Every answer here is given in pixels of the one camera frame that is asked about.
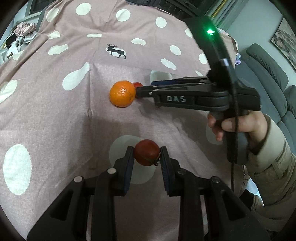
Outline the beige sleeve forearm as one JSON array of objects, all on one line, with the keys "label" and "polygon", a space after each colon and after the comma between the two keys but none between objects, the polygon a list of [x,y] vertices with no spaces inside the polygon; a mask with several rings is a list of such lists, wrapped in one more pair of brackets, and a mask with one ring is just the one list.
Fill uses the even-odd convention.
[{"label": "beige sleeve forearm", "polygon": [[268,231],[279,232],[295,211],[295,155],[278,125],[265,115],[268,129],[259,153],[248,153],[246,168],[260,195],[252,215]]}]

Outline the person's right hand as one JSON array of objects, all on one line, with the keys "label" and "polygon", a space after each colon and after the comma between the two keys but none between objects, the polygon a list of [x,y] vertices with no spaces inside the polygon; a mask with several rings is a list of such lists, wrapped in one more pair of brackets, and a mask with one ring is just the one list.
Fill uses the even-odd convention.
[{"label": "person's right hand", "polygon": [[268,130],[267,120],[261,111],[250,111],[249,114],[238,117],[236,127],[235,118],[228,118],[218,124],[217,119],[209,113],[208,127],[212,129],[217,141],[222,141],[226,132],[247,133],[253,144],[259,144],[264,140]]}]

